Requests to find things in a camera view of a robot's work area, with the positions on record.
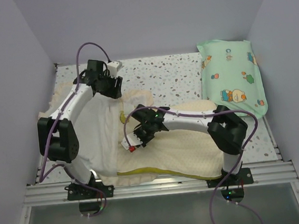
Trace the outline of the cream yellow dotted pillow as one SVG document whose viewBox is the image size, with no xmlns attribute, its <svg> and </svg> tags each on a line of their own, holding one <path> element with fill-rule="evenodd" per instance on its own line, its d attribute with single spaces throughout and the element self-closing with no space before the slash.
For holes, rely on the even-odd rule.
<svg viewBox="0 0 299 224">
<path fill-rule="evenodd" d="M 117 174 L 172 174 L 195 179 L 221 177 L 223 153 L 209 134 L 188 130 L 157 132 L 145 148 L 118 146 Z"/>
</svg>

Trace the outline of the white pillowcase with cream ruffle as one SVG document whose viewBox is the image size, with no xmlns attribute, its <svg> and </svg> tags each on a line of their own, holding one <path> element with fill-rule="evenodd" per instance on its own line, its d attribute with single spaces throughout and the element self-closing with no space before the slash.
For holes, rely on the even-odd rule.
<svg viewBox="0 0 299 224">
<path fill-rule="evenodd" d="M 150 106 L 153 96 L 150 91 L 128 90 L 119 99 L 101 94 L 92 96 L 91 90 L 81 87 L 84 97 L 74 98 L 64 109 L 63 116 L 72 122 L 79 142 L 78 155 L 72 162 L 58 159 L 66 174 L 77 184 L 90 185 L 95 173 L 105 185 L 131 186 L 150 182 L 156 174 L 138 173 L 119 176 L 117 174 L 118 154 L 122 150 L 122 111 L 132 111 L 136 105 Z"/>
</svg>

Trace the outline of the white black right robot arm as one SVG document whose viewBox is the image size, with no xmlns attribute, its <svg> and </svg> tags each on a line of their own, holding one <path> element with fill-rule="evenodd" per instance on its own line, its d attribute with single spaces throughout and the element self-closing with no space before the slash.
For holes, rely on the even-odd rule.
<svg viewBox="0 0 299 224">
<path fill-rule="evenodd" d="M 145 147 L 161 131 L 188 130 L 209 134 L 224 153 L 222 179 L 236 184 L 241 178 L 243 142 L 248 125 L 228 107 L 219 105 L 210 111 L 181 111 L 169 107 L 154 108 L 139 104 L 130 114 L 139 122 L 132 135 L 132 147 Z"/>
</svg>

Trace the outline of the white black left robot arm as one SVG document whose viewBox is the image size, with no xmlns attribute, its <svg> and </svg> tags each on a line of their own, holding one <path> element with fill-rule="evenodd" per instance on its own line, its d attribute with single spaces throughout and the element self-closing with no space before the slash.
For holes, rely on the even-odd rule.
<svg viewBox="0 0 299 224">
<path fill-rule="evenodd" d="M 73 81 L 72 88 L 62 104 L 48 117 L 37 122 L 40 153 L 43 156 L 39 182 L 50 174 L 46 171 L 48 160 L 54 167 L 63 167 L 75 183 L 79 193 L 91 199 L 97 194 L 97 185 L 91 182 L 92 172 L 78 157 L 79 140 L 74 129 L 76 120 L 84 107 L 96 94 L 116 100 L 122 95 L 122 77 L 117 73 L 122 68 L 119 61 L 88 60 L 87 67 Z"/>
</svg>

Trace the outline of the green cartoon print pillow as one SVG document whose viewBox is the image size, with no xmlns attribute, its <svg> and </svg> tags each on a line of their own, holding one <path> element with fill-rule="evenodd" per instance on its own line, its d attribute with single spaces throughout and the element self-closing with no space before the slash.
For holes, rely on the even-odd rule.
<svg viewBox="0 0 299 224">
<path fill-rule="evenodd" d="M 201 55 L 202 98 L 260 119 L 268 104 L 250 41 L 212 40 L 197 44 Z"/>
</svg>

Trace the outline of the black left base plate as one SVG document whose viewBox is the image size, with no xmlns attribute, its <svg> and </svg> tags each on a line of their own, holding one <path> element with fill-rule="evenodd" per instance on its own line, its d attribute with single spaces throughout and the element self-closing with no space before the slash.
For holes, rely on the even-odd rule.
<svg viewBox="0 0 299 224">
<path fill-rule="evenodd" d="M 106 186 L 102 181 L 96 181 L 94 177 L 90 178 L 88 184 L 70 183 L 68 186 L 64 187 L 67 191 L 67 199 L 69 201 L 77 200 L 88 200 L 100 197 L 113 197 L 114 186 Z"/>
</svg>

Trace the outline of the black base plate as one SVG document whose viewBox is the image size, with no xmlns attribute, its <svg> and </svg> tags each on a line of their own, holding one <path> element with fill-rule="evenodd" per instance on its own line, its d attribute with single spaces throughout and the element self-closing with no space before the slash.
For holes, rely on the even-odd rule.
<svg viewBox="0 0 299 224">
<path fill-rule="evenodd" d="M 230 186 L 241 186 L 245 184 L 254 183 L 254 179 L 250 168 L 241 168 L 237 174 L 230 174 L 226 179 L 225 176 L 227 173 L 225 171 L 221 172 L 222 176 L 218 179 L 206 180 L 208 188 L 215 188 L 221 182 L 221 187 L 230 187 Z"/>
<path fill-rule="evenodd" d="M 69 201 L 77 200 L 88 200 L 100 197 L 113 197 L 114 186 L 106 186 L 102 181 L 96 181 L 94 177 L 90 178 L 88 184 L 70 183 L 68 186 L 64 187 L 67 191 L 67 199 Z"/>
</svg>

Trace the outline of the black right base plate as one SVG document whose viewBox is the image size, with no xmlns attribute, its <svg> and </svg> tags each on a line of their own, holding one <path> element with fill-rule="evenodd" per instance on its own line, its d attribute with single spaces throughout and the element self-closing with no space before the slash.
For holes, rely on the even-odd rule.
<svg viewBox="0 0 299 224">
<path fill-rule="evenodd" d="M 225 176 L 227 173 L 225 171 L 221 172 L 222 176 L 218 179 L 206 180 L 208 188 L 215 188 L 221 182 L 221 187 L 230 187 L 230 186 L 241 186 L 245 184 L 254 183 L 254 179 L 250 168 L 241 168 L 237 174 L 230 174 L 226 179 Z"/>
</svg>

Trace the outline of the aluminium front rail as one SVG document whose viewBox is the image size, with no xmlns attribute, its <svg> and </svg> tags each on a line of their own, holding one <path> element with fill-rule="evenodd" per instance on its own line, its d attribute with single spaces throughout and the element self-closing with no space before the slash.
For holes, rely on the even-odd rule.
<svg viewBox="0 0 299 224">
<path fill-rule="evenodd" d="M 234 187 L 263 186 L 298 182 L 299 177 L 292 162 L 273 161 L 243 165 Z M 29 186 L 22 205 L 24 207 L 49 206 L 69 203 L 65 187 L 68 182 L 49 183 Z M 151 182 L 133 186 L 109 187 L 105 193 L 108 200 L 164 196 L 180 193 L 212 191 L 211 181 L 186 178 L 181 176 L 160 175 Z"/>
</svg>

